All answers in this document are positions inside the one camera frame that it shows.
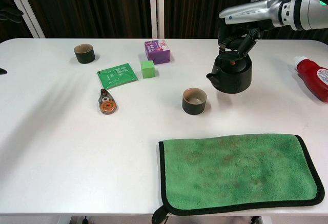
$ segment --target microfiber towel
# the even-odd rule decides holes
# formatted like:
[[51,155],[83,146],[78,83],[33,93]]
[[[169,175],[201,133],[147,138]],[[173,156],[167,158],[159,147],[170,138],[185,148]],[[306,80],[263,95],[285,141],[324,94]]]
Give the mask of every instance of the microfiber towel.
[[311,206],[324,189],[297,135],[248,134],[159,142],[163,206],[175,215]]

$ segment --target brown curtain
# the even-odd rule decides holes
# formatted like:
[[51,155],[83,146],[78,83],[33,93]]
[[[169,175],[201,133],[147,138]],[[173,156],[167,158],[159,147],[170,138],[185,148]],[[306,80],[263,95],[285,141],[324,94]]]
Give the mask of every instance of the brown curtain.
[[313,39],[328,44],[328,29],[293,31],[285,26],[265,32],[264,39]]
[[28,0],[50,38],[151,37],[150,0]]
[[165,0],[165,38],[218,38],[218,15],[251,0]]
[[[3,3],[11,4],[15,6],[13,0],[0,0]],[[32,35],[30,30],[26,26],[26,23],[13,23],[11,21],[1,21],[0,20],[0,43],[12,38],[31,38]]]

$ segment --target bottle label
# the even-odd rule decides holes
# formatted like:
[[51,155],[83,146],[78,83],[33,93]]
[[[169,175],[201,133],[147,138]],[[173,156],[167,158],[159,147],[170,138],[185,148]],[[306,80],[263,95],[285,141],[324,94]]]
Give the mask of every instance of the bottle label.
[[328,86],[328,70],[327,69],[319,69],[317,71],[317,75],[319,79]]

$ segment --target teapot spout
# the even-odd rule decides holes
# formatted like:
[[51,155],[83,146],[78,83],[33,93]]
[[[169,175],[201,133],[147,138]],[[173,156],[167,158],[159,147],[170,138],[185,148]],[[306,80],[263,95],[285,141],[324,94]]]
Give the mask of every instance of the teapot spout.
[[210,80],[210,82],[212,83],[212,85],[213,85],[214,87],[220,85],[219,78],[217,77],[216,74],[212,74],[212,73],[207,74],[207,75],[206,75],[206,78]]

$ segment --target green block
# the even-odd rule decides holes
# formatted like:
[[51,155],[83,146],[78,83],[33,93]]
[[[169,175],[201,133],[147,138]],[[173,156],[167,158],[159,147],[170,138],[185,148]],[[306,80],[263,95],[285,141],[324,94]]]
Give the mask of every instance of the green block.
[[155,67],[153,61],[141,62],[141,71],[143,78],[155,77]]

